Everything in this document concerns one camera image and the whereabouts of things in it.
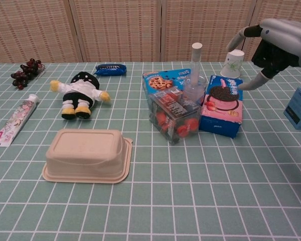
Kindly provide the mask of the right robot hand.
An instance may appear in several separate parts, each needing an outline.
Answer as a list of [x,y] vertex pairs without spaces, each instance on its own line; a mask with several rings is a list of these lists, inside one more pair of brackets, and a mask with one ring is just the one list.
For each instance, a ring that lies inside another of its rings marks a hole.
[[262,70],[241,90],[255,90],[287,67],[301,67],[301,22],[267,18],[258,25],[242,28],[228,43],[228,52],[245,39],[260,37],[261,41],[251,59]]

